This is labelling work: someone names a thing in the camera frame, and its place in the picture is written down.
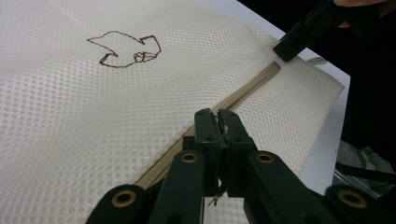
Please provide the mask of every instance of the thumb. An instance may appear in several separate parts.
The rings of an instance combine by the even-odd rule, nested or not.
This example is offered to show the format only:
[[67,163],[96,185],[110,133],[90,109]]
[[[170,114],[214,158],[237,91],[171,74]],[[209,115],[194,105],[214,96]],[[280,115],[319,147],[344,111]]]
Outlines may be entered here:
[[386,2],[388,0],[333,0],[340,7],[361,7]]

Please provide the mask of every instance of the white tabletop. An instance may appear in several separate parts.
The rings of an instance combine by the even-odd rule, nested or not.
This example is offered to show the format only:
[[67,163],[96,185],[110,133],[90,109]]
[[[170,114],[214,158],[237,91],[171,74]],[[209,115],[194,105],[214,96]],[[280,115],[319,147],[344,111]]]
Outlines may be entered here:
[[[245,7],[236,0],[192,0],[197,4],[210,8],[219,14],[236,18],[240,21],[255,26],[268,35],[280,39],[285,33],[276,28],[272,23],[265,20],[255,12]],[[299,54],[305,60],[319,57],[310,49],[305,49]],[[324,194],[327,187],[332,184],[334,166],[337,151],[340,144],[343,129],[344,116],[347,106],[347,94],[349,91],[349,75],[330,63],[316,65],[317,68],[331,75],[341,82],[345,89],[333,104],[329,114],[320,130],[316,143],[304,166],[300,179],[305,185],[319,194]]]

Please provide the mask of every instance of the black device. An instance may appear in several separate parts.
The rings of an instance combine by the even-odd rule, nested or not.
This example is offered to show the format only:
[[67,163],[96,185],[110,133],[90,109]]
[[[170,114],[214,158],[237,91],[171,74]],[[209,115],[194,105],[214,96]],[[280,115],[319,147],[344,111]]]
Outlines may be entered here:
[[183,138],[163,181],[110,190],[87,224],[203,223],[204,197],[225,192],[244,198],[249,223],[396,223],[395,213],[358,189],[332,186],[325,196],[308,189],[271,148],[256,148],[234,112],[203,109],[194,122],[195,136]]
[[339,7],[333,0],[322,0],[305,18],[286,32],[274,47],[274,51],[283,61],[288,62],[343,22],[347,22],[360,38],[368,38],[383,28],[374,7]]

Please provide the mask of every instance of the textured white cloth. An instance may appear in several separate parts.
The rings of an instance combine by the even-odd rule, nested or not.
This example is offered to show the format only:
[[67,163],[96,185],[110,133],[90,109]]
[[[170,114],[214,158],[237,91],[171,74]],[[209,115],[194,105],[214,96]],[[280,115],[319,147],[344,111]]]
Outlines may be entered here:
[[[253,79],[276,41],[187,1],[0,2],[0,223],[84,223]],[[342,86],[295,60],[237,110],[299,174]],[[244,223],[240,201],[205,223]]]

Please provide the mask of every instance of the human hand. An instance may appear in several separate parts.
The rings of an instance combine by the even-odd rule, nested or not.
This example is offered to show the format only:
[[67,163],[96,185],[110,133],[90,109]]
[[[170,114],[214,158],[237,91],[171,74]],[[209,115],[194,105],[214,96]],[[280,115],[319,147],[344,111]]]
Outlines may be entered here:
[[396,8],[396,0],[334,0],[340,7],[361,7],[378,4],[376,11],[379,17],[383,17]]

